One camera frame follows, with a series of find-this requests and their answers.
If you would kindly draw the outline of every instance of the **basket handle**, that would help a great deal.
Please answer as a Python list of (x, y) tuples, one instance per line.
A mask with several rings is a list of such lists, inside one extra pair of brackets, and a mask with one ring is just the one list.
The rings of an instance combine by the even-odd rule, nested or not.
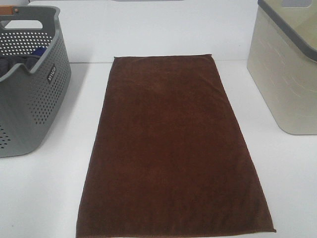
[(53, 6), (13, 6), (13, 14), (0, 15), (0, 21), (12, 21), (12, 20), (37, 20), (41, 22), (42, 29), (40, 31), (47, 32), (50, 35), (55, 34), (55, 30), (60, 28), (58, 14), (59, 8)]
[(0, 15), (12, 15), (14, 5), (1, 5), (0, 6)]

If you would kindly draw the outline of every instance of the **basket hole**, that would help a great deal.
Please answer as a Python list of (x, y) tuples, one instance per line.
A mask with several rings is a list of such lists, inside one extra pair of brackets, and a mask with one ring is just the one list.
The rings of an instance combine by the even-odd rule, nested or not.
[(5, 29), (42, 29), (41, 22), (36, 20), (12, 20), (5, 26)]

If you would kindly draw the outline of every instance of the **embossed logo on basket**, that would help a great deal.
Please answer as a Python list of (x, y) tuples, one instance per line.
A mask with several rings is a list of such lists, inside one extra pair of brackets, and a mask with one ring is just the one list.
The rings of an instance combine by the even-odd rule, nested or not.
[(47, 79), (48, 79), (48, 82), (51, 83), (51, 81), (53, 80), (54, 76), (55, 76), (55, 73), (56, 73), (56, 66), (55, 64), (53, 64), (48, 76), (47, 76)]

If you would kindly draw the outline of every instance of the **dark fabric in basket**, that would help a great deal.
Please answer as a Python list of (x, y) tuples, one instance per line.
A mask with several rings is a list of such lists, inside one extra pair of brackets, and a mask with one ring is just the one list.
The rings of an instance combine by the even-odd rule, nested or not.
[(77, 237), (255, 232), (275, 230), (211, 55), (115, 58)]
[(17, 63), (24, 64), (28, 70), (39, 60), (39, 56), (4, 56), (0, 57), (0, 77), (9, 72), (10, 69)]

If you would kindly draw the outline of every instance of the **basket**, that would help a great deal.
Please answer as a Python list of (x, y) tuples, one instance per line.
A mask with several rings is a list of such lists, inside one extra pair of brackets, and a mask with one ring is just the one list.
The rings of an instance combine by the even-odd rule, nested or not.
[(47, 48), (31, 70), (16, 64), (0, 77), (0, 157), (35, 150), (48, 132), (65, 96), (71, 71), (58, 20), (59, 9), (13, 7), (1, 21), (37, 20), (42, 29), (0, 26), (0, 56), (30, 54)]

